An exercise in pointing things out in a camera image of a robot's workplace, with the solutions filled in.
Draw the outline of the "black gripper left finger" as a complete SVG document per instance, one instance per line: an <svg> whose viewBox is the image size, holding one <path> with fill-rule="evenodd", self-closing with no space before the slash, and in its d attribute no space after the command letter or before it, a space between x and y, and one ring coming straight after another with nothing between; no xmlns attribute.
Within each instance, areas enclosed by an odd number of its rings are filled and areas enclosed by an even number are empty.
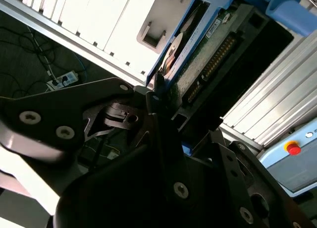
<svg viewBox="0 0 317 228"><path fill-rule="evenodd" d="M128 138L127 149L119 156L125 154L142 127L148 102L161 104L171 119L153 91L131 87L119 78L19 99L1 98L0 170L13 176L42 206L50 198L56 200L56 213L66 189L85 175L77 162L83 144L121 128Z"/></svg>

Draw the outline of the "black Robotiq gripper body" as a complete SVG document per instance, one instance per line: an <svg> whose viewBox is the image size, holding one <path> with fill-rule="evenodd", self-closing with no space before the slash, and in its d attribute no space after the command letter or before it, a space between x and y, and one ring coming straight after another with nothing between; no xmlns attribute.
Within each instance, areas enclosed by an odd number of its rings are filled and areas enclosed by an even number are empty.
<svg viewBox="0 0 317 228"><path fill-rule="evenodd" d="M230 183L236 155L218 143L184 154L161 104L147 103L125 154L76 179L57 205L56 228L211 228L237 223Z"/></svg>

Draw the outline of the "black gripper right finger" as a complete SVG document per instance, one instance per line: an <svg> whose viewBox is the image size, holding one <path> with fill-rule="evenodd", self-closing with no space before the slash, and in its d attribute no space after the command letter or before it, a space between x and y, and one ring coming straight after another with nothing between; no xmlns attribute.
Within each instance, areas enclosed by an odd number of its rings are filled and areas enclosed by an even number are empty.
<svg viewBox="0 0 317 228"><path fill-rule="evenodd" d="M314 224L300 210L273 176L242 143L228 147L220 129L209 132L214 146L212 163L225 175L230 204L237 213L239 228L312 228Z"/></svg>

